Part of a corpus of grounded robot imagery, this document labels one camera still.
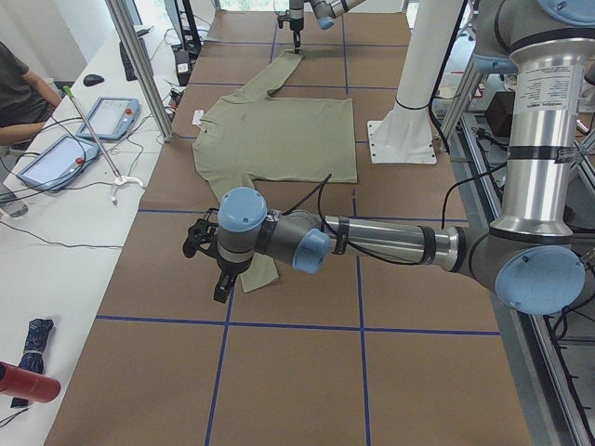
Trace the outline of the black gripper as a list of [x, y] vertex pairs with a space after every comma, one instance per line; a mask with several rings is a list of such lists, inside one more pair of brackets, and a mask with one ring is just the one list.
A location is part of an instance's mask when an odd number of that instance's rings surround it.
[[283, 29], [285, 23], [289, 24], [289, 29], [293, 32], [294, 53], [298, 54], [301, 49], [300, 32], [304, 29], [304, 8], [290, 7], [286, 11], [278, 11], [278, 28]]
[[[192, 258], [201, 252], [211, 258], [218, 255], [217, 230], [218, 223], [210, 220], [212, 214], [218, 212], [217, 208], [209, 208], [204, 215], [188, 228], [188, 235], [182, 245], [183, 255]], [[216, 302], [226, 303], [236, 283], [236, 275], [221, 272], [214, 288], [213, 298]]]

